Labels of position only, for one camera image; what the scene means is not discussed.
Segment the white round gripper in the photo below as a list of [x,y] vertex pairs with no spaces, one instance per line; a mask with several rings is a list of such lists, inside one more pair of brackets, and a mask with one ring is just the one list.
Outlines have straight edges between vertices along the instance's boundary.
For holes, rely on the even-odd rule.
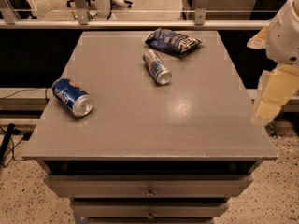
[[253,123],[268,124],[299,90],[299,0],[287,0],[277,15],[247,43],[250,49],[264,49],[279,63],[263,71],[253,105]]

